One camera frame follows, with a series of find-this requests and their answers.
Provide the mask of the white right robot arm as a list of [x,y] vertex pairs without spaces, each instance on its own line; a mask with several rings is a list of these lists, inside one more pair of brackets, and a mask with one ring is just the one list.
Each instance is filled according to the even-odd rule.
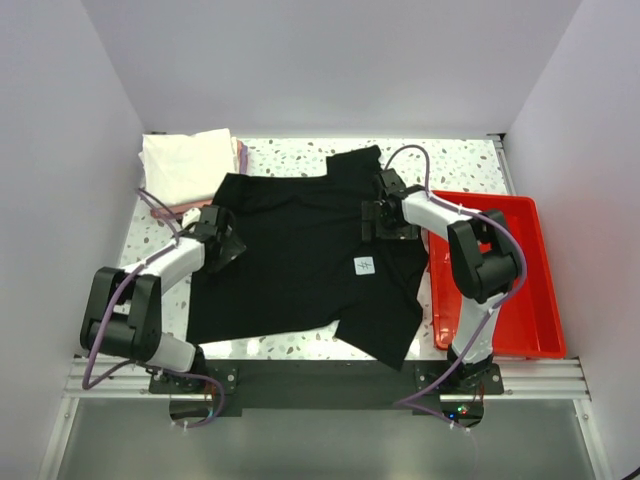
[[452,390],[469,392],[492,363],[501,306],[526,279],[524,252],[500,210],[466,208],[421,185],[409,187],[393,169],[377,173],[373,188],[376,199],[362,206],[364,241],[417,240],[427,231],[448,243],[462,307],[445,379]]

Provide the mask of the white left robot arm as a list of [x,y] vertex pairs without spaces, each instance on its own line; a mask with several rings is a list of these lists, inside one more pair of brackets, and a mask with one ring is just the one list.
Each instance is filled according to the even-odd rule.
[[80,331],[90,378],[100,354],[172,371],[185,392],[200,390],[207,368],[196,361],[197,346],[163,330],[162,298],[194,273],[215,274],[246,250],[234,214],[208,205],[175,239],[126,267],[103,267],[92,281]]

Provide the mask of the black t shirt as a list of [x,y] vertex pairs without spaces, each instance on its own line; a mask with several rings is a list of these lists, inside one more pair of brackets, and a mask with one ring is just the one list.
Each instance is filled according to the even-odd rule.
[[336,325],[338,339],[400,369],[422,321],[421,240],[361,233],[381,151],[331,156],[321,177],[230,174],[213,202],[230,210],[245,251],[191,279],[186,337],[204,344]]

